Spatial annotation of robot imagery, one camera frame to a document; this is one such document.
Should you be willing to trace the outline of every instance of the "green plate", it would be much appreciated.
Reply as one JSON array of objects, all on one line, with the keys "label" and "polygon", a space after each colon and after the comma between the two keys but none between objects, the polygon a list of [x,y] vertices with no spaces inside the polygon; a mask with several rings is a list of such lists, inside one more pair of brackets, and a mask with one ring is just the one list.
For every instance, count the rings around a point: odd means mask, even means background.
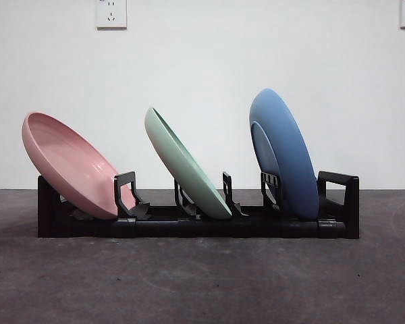
[{"label": "green plate", "polygon": [[154,108],[147,111],[144,123],[158,156],[189,198],[207,216],[231,218],[231,211],[220,193]]}]

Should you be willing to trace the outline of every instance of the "dish rack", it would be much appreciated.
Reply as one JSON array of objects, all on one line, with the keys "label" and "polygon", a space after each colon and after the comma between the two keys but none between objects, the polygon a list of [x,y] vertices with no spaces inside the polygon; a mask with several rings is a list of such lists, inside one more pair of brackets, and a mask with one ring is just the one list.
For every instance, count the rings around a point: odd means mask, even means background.
[{"label": "dish rack", "polygon": [[[320,171],[317,179],[319,216],[302,220],[284,211],[279,177],[261,173],[261,206],[242,206],[234,201],[232,177],[223,172],[225,202],[232,211],[227,220],[206,216],[174,180],[175,205],[152,206],[136,189],[135,172],[115,176],[114,197],[117,219],[95,219],[80,212],[61,198],[41,175],[38,177],[38,237],[63,238],[93,236],[102,238],[142,237],[233,237],[233,238],[359,238],[358,177]],[[326,183],[345,186],[344,204],[326,196]],[[128,209],[121,199],[122,186],[130,184],[136,206]],[[267,185],[274,186],[272,199]]]}]

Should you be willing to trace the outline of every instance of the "black plastic dish rack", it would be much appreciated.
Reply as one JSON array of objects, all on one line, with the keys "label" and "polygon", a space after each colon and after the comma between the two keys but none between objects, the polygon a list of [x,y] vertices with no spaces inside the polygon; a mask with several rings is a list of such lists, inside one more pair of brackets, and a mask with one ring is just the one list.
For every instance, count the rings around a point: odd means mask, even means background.
[{"label": "black plastic dish rack", "polygon": [[[344,204],[326,197],[326,182],[346,187]],[[127,209],[121,200],[120,188],[131,185],[136,206]],[[266,185],[275,186],[273,201]],[[114,195],[118,217],[113,220],[77,220],[76,207],[62,201],[60,194],[42,177],[38,177],[38,236],[62,238],[94,236],[103,238],[141,237],[233,237],[233,238],[358,238],[358,177],[321,171],[318,174],[319,216],[316,220],[301,220],[282,211],[281,184],[276,175],[261,173],[262,206],[241,206],[234,202],[232,179],[223,172],[225,201],[232,210],[228,220],[211,219],[191,202],[174,181],[175,205],[150,206],[136,191],[135,173],[117,175]]]}]

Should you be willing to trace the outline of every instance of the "plate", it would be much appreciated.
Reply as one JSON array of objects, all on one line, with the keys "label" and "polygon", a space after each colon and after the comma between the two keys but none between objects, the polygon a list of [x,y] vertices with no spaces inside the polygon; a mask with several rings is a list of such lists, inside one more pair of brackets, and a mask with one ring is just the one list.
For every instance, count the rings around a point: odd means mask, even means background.
[{"label": "plate", "polygon": [[[318,189],[311,158],[297,123],[271,89],[250,108],[250,133],[261,171],[279,176],[282,208],[303,219],[318,217]],[[274,187],[269,186],[274,195]]]},{"label": "plate", "polygon": [[[44,113],[29,113],[22,141],[40,174],[75,207],[96,218],[117,218],[114,176],[117,171],[90,143]],[[127,208],[135,206],[129,188],[121,188]]]},{"label": "plate", "polygon": [[159,113],[147,111],[145,128],[163,164],[190,199],[209,217],[232,216],[222,196]]}]

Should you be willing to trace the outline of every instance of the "white wall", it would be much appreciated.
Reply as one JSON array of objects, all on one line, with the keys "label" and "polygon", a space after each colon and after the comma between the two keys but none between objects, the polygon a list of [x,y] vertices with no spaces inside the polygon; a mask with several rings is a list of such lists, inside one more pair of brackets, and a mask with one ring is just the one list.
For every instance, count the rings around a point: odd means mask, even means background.
[{"label": "white wall", "polygon": [[35,188],[20,138],[43,111],[140,188],[171,188],[144,131],[163,114],[214,183],[257,188],[248,129],[276,90],[315,171],[405,188],[405,30],[398,0],[130,0],[127,31],[97,31],[95,0],[0,0],[0,188]]}]

